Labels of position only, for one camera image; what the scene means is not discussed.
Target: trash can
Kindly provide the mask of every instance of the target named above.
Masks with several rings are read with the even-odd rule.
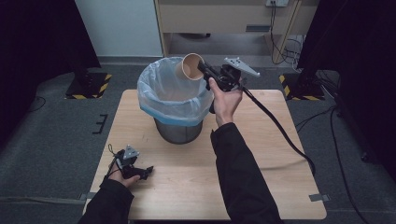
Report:
[[[172,57],[151,63],[137,81],[140,108],[154,117],[160,135],[173,144],[186,144],[198,137],[213,101],[203,78],[176,75],[182,60]]]

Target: black sleeve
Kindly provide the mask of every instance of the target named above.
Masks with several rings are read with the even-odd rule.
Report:
[[[99,191],[88,203],[85,214],[78,224],[128,223],[129,210],[134,195],[120,182],[105,179]]]
[[[234,123],[211,134],[219,183],[234,223],[283,223],[253,154]]]

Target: person's left hand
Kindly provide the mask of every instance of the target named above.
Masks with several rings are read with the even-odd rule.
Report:
[[[129,179],[124,179],[121,173],[121,170],[117,166],[116,163],[113,164],[111,168],[111,175],[108,177],[109,179],[113,179],[119,181],[125,188],[129,189],[133,183],[137,182],[140,179],[140,175],[134,175]]]

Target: white wall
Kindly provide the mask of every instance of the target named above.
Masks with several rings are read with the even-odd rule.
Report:
[[[153,0],[76,0],[97,56],[161,57]]]

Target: electrical outlet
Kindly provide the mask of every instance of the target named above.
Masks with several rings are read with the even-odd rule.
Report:
[[[267,0],[265,5],[267,7],[272,7],[275,3],[277,7],[286,7],[288,5],[289,0]]]

